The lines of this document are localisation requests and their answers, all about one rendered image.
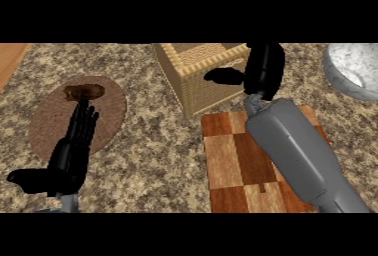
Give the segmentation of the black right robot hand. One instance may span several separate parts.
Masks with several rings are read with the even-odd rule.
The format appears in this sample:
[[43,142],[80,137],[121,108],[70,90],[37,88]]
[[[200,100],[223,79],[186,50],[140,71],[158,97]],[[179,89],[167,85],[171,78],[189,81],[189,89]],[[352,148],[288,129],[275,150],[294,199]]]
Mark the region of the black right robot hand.
[[247,47],[245,69],[214,68],[205,73],[204,79],[220,85],[242,85],[247,95],[259,94],[265,101],[272,101],[282,83],[285,51],[278,42],[248,43]]

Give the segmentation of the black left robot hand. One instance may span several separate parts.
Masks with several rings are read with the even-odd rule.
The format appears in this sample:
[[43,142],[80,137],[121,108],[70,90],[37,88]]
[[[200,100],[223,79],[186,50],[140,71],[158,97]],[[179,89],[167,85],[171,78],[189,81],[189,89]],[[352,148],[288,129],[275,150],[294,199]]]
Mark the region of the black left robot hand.
[[6,180],[27,194],[76,194],[84,184],[89,153],[99,113],[84,99],[77,103],[65,136],[59,139],[46,168],[16,169]]

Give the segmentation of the tan wicker basket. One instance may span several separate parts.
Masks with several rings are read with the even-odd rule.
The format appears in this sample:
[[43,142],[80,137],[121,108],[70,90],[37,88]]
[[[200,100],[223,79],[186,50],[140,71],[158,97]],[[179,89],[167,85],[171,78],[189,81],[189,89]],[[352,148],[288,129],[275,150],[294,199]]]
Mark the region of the tan wicker basket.
[[204,79],[216,68],[244,71],[245,43],[154,43],[157,62],[188,118],[239,96],[242,85],[220,85]]

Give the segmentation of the checkered wooden cutting board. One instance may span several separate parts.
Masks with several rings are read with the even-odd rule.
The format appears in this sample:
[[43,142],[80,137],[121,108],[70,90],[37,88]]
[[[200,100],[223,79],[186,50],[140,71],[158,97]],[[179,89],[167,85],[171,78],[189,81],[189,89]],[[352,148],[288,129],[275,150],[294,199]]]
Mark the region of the checkered wooden cutting board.
[[201,117],[213,213],[315,213],[245,131],[247,113]]

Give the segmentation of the brown oval placemat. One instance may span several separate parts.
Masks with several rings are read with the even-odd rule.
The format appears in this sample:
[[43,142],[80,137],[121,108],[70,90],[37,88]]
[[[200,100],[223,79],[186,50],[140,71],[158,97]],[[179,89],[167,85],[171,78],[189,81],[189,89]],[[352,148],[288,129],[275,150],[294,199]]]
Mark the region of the brown oval placemat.
[[95,154],[111,142],[124,121],[127,112],[127,99],[124,90],[117,82],[105,76],[74,76],[46,95],[33,111],[28,129],[33,153],[43,161],[50,155],[59,139],[65,136],[71,115],[77,106],[76,101],[65,99],[67,86],[98,84],[105,88],[105,94],[90,104],[99,113],[96,122],[90,154]]

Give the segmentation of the white marble bowl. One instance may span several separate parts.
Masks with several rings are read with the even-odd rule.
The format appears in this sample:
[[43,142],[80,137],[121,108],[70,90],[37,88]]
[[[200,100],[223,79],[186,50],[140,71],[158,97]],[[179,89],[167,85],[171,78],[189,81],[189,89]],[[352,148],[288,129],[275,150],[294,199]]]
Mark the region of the white marble bowl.
[[340,93],[378,102],[378,43],[331,43],[322,65],[327,80]]

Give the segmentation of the brown cupcake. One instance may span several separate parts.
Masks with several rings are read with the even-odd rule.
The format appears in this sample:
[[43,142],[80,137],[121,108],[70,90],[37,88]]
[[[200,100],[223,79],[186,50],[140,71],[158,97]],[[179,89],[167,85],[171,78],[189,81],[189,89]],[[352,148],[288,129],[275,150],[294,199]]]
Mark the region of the brown cupcake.
[[99,84],[70,85],[65,87],[64,93],[68,101],[95,100],[104,96],[105,87]]

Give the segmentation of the pale wooden panel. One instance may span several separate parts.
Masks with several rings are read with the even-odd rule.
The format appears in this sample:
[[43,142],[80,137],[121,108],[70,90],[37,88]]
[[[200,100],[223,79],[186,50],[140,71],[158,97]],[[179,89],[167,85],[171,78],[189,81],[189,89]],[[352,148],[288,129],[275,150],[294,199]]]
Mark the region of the pale wooden panel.
[[30,48],[31,43],[0,43],[0,92]]

